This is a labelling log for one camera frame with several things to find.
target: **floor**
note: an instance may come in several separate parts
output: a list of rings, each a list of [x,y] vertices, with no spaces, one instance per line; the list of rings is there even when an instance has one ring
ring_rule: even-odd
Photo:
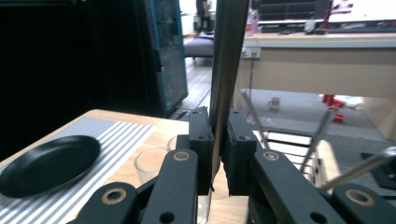
[[[210,105],[210,86],[212,59],[187,58],[186,71],[189,96],[175,111],[171,119],[188,120],[191,110],[199,106]],[[280,130],[312,134],[328,107],[322,103],[320,93],[287,91],[247,90],[251,92],[251,101],[258,112],[264,130]],[[278,110],[271,109],[268,102],[272,97],[280,98]],[[247,122],[255,129],[255,123],[246,106],[241,109],[247,115]],[[396,146],[395,141],[383,138],[363,110],[359,108],[340,108],[337,113],[345,119],[334,121],[327,131],[325,140],[332,145],[341,173],[356,167],[362,161],[361,153],[379,153],[387,147]],[[395,190],[382,189],[370,173],[366,173],[351,182],[363,185],[380,195],[396,196]]]

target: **wall socket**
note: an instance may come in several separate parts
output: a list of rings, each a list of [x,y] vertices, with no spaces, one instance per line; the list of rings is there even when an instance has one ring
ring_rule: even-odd
[[[262,48],[242,48],[243,58],[260,58],[262,56]]]

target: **striped placemat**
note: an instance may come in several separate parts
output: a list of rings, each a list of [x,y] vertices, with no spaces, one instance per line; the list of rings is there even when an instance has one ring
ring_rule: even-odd
[[[97,139],[102,150],[90,172],[77,184],[52,194],[27,199],[10,199],[0,194],[0,223],[65,223],[78,212],[77,204],[87,202],[153,131],[154,127],[146,125],[80,119],[50,140],[70,135]]]

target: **plate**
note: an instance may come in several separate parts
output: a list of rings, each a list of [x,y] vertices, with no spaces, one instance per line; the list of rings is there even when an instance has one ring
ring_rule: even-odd
[[[24,198],[57,191],[87,174],[100,154],[99,142],[73,135],[22,154],[0,174],[0,193]]]

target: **white mug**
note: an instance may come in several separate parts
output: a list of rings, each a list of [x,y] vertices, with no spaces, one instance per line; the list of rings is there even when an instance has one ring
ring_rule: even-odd
[[[271,109],[279,109],[280,105],[280,98],[279,97],[273,97],[271,101],[268,102],[268,106]]]

